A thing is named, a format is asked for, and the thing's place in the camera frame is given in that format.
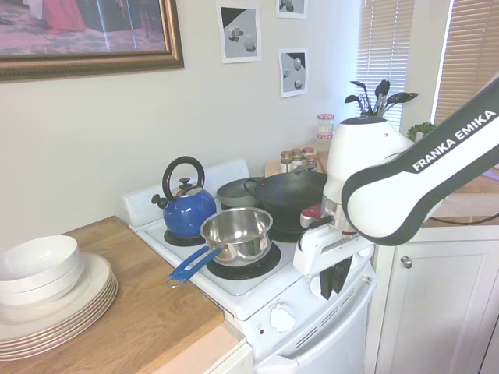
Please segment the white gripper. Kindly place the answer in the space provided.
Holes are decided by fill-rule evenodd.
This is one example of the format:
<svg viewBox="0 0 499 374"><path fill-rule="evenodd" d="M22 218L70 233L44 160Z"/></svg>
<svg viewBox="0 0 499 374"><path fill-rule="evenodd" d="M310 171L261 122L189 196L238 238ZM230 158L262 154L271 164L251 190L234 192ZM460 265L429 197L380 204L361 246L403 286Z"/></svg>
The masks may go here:
<svg viewBox="0 0 499 374"><path fill-rule="evenodd" d="M344 235L326 224L304 232L296 244L293 266L304 276L320 273L320 293L328 300L332 291L342 290L351 266L350 257L363 250L370 256L373 246L359 234Z"/></svg>

